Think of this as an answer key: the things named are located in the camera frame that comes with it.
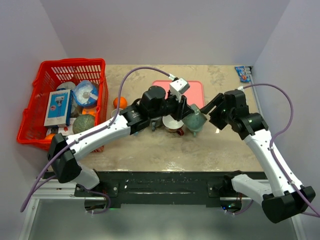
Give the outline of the white speckled mug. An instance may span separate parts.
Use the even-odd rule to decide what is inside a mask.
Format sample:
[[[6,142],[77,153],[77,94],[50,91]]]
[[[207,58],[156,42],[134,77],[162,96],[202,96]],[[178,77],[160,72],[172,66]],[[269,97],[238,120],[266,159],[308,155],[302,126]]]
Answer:
[[[113,118],[114,116],[116,116],[116,115],[117,115],[117,112],[118,112],[118,110],[117,110],[117,109],[114,109],[114,110],[111,112],[110,117]]]

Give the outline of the teal mug back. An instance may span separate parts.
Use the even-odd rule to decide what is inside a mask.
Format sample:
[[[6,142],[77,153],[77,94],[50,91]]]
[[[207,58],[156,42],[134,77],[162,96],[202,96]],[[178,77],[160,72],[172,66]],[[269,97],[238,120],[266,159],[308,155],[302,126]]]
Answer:
[[[197,133],[203,129],[203,126],[207,121],[207,117],[195,104],[192,104],[190,107],[194,110],[194,113],[184,117],[182,122],[190,131]]]

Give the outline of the grey-blue mug front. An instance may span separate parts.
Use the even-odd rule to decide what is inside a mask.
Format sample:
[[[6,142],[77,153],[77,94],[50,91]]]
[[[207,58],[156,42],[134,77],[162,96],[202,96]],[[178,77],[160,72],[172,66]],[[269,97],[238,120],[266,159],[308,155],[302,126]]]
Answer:
[[[162,117],[156,117],[156,118],[152,118],[150,120],[150,126],[151,126],[151,131],[154,132],[156,130],[156,128],[159,128],[162,126],[163,121],[162,121]]]

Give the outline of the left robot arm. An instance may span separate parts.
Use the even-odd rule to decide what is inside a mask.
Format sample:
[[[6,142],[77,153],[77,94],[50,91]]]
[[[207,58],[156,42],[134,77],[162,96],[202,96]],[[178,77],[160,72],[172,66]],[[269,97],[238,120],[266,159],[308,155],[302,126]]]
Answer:
[[[165,91],[160,86],[151,86],[141,99],[117,111],[112,119],[69,137],[56,134],[47,156],[58,181],[76,182],[92,196],[99,196],[104,184],[96,171],[81,166],[79,161],[97,148],[144,130],[152,119],[171,115],[176,121],[182,120],[192,112],[184,96],[189,87],[171,83],[169,91]]]

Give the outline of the dark red mug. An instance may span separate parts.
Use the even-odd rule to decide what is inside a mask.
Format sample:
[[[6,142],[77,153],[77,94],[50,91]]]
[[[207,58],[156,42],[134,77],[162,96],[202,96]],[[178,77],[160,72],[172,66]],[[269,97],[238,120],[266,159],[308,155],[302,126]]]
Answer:
[[[164,116],[162,118],[162,124],[169,133],[175,133],[179,136],[183,136],[185,134],[183,130],[184,123],[181,120],[175,120],[171,115]]]

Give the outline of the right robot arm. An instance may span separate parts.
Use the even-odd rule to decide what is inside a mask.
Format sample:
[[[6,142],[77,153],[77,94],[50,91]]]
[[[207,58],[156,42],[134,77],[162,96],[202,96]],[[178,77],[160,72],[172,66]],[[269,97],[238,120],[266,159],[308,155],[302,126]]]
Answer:
[[[279,223],[306,211],[316,197],[311,186],[304,184],[291,171],[272,142],[269,127],[259,113],[250,113],[246,95],[241,90],[219,93],[201,110],[209,122],[223,130],[230,125],[254,153],[268,179],[269,186],[237,170],[225,175],[221,192],[233,197],[244,194],[261,205],[272,223]]]

